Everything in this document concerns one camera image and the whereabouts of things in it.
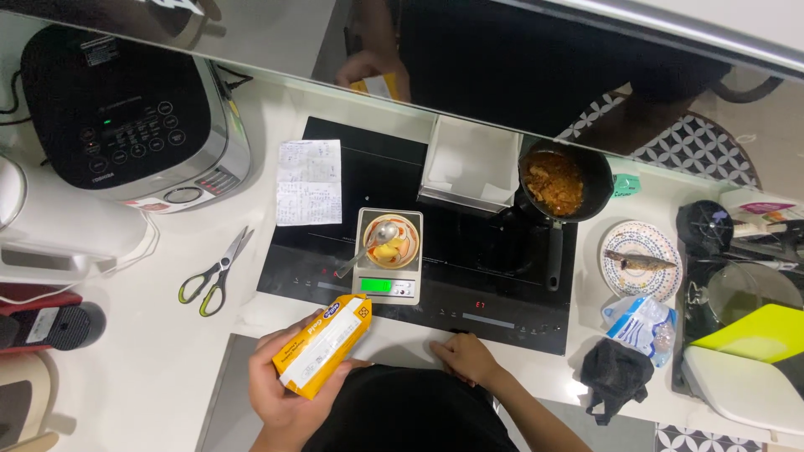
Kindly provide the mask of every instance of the rice cooker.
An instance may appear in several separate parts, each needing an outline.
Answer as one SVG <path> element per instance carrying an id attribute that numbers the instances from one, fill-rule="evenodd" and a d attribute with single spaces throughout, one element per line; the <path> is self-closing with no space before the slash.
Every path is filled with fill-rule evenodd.
<path id="1" fill-rule="evenodd" d="M 171 213 L 248 174 L 240 115 L 207 60 L 53 25 L 28 41 L 21 71 L 45 155 L 74 187 Z"/>

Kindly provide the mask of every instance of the handwritten note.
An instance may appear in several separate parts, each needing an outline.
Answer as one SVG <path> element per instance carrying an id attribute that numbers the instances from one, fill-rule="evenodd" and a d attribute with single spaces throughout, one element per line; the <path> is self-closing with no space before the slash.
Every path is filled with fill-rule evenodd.
<path id="1" fill-rule="evenodd" d="M 341 142 L 284 142 L 277 165 L 277 226 L 341 223 Z"/>

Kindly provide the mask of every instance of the scissors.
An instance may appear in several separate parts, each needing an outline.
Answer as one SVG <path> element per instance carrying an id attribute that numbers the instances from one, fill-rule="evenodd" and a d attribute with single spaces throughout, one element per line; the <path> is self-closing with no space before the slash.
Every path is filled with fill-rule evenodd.
<path id="1" fill-rule="evenodd" d="M 243 228 L 243 230 L 240 231 L 240 234 L 237 234 L 237 237 L 235 237 L 235 241 L 229 245 L 229 248 L 226 250 L 226 254 L 220 258 L 220 261 L 217 261 L 206 272 L 189 277 L 182 284 L 182 286 L 178 288 L 178 302 L 186 305 L 187 303 L 195 300 L 195 298 L 201 293 L 201 290 L 204 288 L 204 286 L 211 281 L 212 276 L 215 273 L 220 272 L 218 273 L 218 280 L 215 281 L 215 284 L 209 288 L 207 296 L 204 297 L 203 302 L 201 302 L 199 313 L 201 314 L 201 317 L 209 317 L 210 315 L 217 313 L 220 308 L 224 307 L 224 302 L 226 302 L 226 276 L 229 274 L 229 267 L 232 266 L 232 262 L 240 255 L 240 251 L 243 251 L 243 248 L 245 248 L 246 244 L 248 243 L 248 239 L 251 238 L 253 233 L 254 230 L 252 229 L 249 231 L 248 226 Z M 195 290 L 193 290 L 193 293 L 189 297 L 184 298 L 184 292 L 187 291 L 187 285 L 199 279 L 201 280 L 201 284 Z M 209 302 L 212 300 L 212 296 L 216 292 L 220 292 L 220 304 L 218 304 L 218 307 L 216 307 L 212 312 L 207 311 L 207 306 L 209 306 Z"/>

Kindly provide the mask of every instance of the grilled fish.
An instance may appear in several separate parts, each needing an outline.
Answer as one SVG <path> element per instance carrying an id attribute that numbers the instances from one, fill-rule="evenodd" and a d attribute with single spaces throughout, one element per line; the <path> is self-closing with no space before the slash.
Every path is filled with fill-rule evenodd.
<path id="1" fill-rule="evenodd" d="M 605 256 L 613 261 L 620 262 L 620 269 L 623 270 L 645 270 L 648 272 L 658 272 L 659 270 L 672 269 L 675 264 L 664 261 L 652 256 L 639 256 L 636 254 L 620 254 L 610 249 L 605 250 Z"/>

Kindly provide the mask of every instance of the black saucepan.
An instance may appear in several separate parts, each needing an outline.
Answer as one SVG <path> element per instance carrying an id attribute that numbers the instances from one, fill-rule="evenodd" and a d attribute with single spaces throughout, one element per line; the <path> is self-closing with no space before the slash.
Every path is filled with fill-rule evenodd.
<path id="1" fill-rule="evenodd" d="M 534 155 L 541 152 L 562 154 L 570 158 L 580 169 L 580 176 L 584 183 L 583 198 L 578 210 L 566 216 L 554 216 L 543 202 L 537 201 L 525 185 L 523 176 L 528 171 L 528 164 Z M 561 275 L 561 249 L 564 246 L 564 234 L 561 225 L 564 223 L 577 223 L 588 220 L 603 210 L 614 192 L 614 181 L 611 167 L 603 154 L 580 147 L 564 146 L 557 143 L 542 145 L 537 143 L 522 157 L 519 158 L 519 184 L 515 203 L 525 212 L 531 212 L 539 219 L 547 217 L 552 223 L 550 228 L 550 244 L 548 247 L 548 271 L 545 285 L 548 290 L 558 290 L 559 276 Z"/>

